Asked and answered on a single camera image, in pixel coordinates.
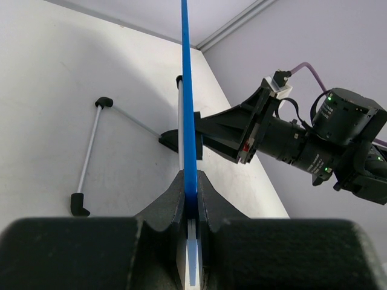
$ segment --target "blue rod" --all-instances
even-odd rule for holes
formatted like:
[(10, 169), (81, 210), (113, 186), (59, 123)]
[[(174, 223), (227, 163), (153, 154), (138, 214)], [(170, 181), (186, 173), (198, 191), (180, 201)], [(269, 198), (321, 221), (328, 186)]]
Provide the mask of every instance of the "blue rod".
[(194, 219), (197, 215), (198, 172), (187, 0), (181, 0), (181, 32), (183, 43), (184, 191), (186, 194), (187, 218)]

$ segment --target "black rubber end cap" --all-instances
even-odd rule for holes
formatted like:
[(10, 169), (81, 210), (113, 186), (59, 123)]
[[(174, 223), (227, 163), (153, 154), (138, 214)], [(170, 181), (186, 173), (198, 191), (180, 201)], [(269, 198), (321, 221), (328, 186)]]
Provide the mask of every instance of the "black rubber end cap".
[(108, 98), (108, 97), (100, 97), (97, 101), (96, 101), (96, 107), (98, 106), (101, 106), (102, 109), (106, 106), (106, 107), (109, 107), (111, 108), (113, 106), (113, 100), (111, 98)]
[(73, 193), (70, 200), (70, 209), (73, 216), (89, 216), (90, 211), (83, 207), (83, 193)]
[(177, 89), (179, 89), (179, 82), (180, 82), (180, 81), (183, 81), (183, 76), (182, 76), (182, 75), (179, 75), (179, 76), (177, 76), (177, 78), (176, 78)]

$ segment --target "black plastic bracket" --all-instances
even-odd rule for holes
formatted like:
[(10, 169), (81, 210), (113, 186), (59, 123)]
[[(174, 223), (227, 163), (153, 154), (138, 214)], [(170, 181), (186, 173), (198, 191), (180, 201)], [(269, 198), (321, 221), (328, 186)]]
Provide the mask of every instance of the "black plastic bracket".
[(73, 193), (70, 199), (70, 209), (73, 216), (89, 216), (90, 211), (83, 207), (83, 199), (85, 195), (83, 193)]
[(105, 106), (111, 108), (113, 106), (113, 100), (111, 98), (108, 98), (108, 97), (100, 97), (96, 101), (96, 107), (98, 107), (98, 106), (101, 106), (102, 109)]

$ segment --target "metal rod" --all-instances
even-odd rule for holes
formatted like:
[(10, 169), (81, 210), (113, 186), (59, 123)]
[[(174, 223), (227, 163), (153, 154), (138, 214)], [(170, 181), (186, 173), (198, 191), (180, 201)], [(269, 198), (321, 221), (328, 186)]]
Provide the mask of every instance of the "metal rod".
[(179, 170), (184, 169), (184, 104), (183, 104), (183, 81), (179, 81), (179, 111), (178, 111), (178, 148), (179, 148)]
[(149, 128), (147, 125), (141, 123), (140, 121), (138, 121), (136, 118), (134, 118), (133, 116), (129, 115), (127, 112), (123, 111), (122, 109), (120, 109), (119, 107), (117, 107), (116, 105), (113, 105), (112, 107), (113, 109), (115, 109), (117, 112), (121, 113), (122, 115), (124, 115), (126, 118), (128, 118), (129, 120), (133, 121), (134, 123), (136, 123), (137, 125), (139, 125), (141, 128), (147, 130), (149, 133), (153, 134), (155, 137), (157, 137), (158, 139), (161, 138), (161, 135), (155, 131), (153, 131), (151, 128)]
[(93, 130), (91, 131), (89, 147), (87, 148), (85, 163), (83, 164), (82, 173), (80, 174), (79, 185), (77, 189), (77, 192), (79, 193), (82, 193), (83, 183), (85, 182), (85, 176), (87, 172), (87, 167), (89, 166), (91, 149), (93, 149), (94, 139), (96, 137), (96, 130), (97, 130), (97, 125), (98, 125), (98, 120), (99, 120), (99, 115), (101, 113), (101, 110), (102, 110), (102, 107), (98, 106), (96, 119), (94, 120)]

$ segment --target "purple cable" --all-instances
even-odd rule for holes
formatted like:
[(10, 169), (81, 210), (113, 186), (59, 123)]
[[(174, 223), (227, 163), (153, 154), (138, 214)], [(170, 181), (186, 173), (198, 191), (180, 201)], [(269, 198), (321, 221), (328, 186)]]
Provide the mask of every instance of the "purple cable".
[(387, 148), (387, 142), (386, 141), (383, 141), (383, 140), (381, 140), (381, 139), (374, 139), (374, 142), (376, 143), (376, 144), (379, 144), (379, 145), (382, 145), (382, 146), (385, 146), (386, 148)]
[[(322, 83), (322, 80), (320, 79), (317, 71), (312, 67), (312, 65), (308, 62), (303, 62), (303, 63), (300, 63), (298, 66), (296, 66), (295, 68), (293, 68), (290, 73), (293, 75), (295, 74), (296, 72), (298, 72), (300, 69), (302, 69), (303, 67), (307, 67), (310, 72), (312, 73), (312, 75), (314, 76), (314, 78), (317, 80), (317, 82), (319, 83), (320, 85), (320, 88), (322, 89), (323, 92), (326, 92), (327, 91), (327, 88), (324, 86), (324, 84)], [(376, 144), (379, 144), (379, 145), (382, 145), (382, 146), (385, 146), (387, 147), (387, 142), (383, 141), (383, 140), (380, 140), (380, 139), (374, 139), (374, 142)]]
[(322, 89), (323, 92), (327, 91), (327, 88), (324, 86), (324, 84), (322, 83), (318, 73), (316, 72), (316, 70), (311, 66), (310, 63), (308, 62), (303, 62), (303, 63), (300, 63), (298, 66), (296, 66), (295, 68), (293, 68), (290, 72), (291, 74), (295, 74), (296, 72), (298, 72), (300, 69), (302, 69), (303, 67), (307, 67), (310, 72), (312, 73), (312, 75), (314, 76), (314, 78), (317, 80), (317, 82), (319, 83), (320, 85), (320, 88)]

